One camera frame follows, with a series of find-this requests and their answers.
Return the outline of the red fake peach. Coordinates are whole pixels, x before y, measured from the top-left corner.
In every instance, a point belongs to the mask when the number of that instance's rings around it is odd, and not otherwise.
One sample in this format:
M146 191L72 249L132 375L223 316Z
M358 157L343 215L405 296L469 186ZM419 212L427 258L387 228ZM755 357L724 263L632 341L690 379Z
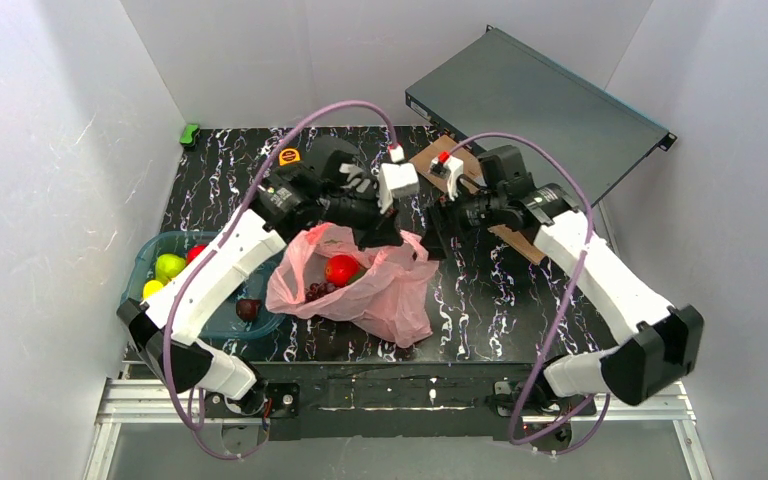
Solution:
M362 274L362 266L350 255L335 255L326 262L325 281L342 288L350 285Z

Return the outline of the pink plastic bag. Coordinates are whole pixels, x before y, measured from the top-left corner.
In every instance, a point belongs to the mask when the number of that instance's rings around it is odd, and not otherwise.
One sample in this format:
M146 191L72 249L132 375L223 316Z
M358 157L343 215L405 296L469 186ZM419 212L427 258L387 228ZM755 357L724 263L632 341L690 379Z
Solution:
M272 273L265 308L301 319L320 316L351 322L400 348L408 348L433 333L426 311L429 284L439 263L429 259L420 236L400 232L403 244L358 250L352 230L333 223L298 234ZM308 301L307 288L324 279L325 262L345 254L366 272L352 284Z

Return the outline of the purple fake grapes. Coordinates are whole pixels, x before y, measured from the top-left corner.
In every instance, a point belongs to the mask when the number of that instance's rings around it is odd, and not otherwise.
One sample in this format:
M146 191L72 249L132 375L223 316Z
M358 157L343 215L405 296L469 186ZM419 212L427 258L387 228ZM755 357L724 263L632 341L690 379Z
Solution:
M338 290L335 284L325 281L310 284L305 291L305 301L313 302Z

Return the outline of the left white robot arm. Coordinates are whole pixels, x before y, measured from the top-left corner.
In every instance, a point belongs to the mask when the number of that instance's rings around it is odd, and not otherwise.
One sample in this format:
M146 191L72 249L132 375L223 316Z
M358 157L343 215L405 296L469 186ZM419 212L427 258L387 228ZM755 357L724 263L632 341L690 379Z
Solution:
M358 156L337 137L315 139L298 160L271 168L249 207L238 208L158 292L118 307L138 354L170 393L201 388L240 400L257 384L246 361L199 337L228 297L302 231L326 222L348 228L359 250L402 245L395 198L384 177L372 177Z

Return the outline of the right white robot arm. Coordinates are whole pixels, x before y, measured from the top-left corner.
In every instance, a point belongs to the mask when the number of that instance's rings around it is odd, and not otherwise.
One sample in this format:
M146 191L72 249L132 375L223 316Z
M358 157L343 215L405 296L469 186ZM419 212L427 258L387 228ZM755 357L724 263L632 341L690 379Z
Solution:
M443 184L442 196L426 209L422 244L430 257L444 258L451 239L473 230L517 231L575 280L616 343L546 362L528 403L605 393L638 405L694 370L704 329L696 308L676 307L640 280L589 233L585 212L561 186L536 186L517 147L494 148L477 163L482 184L470 180L465 162L447 151L418 164L420 173Z

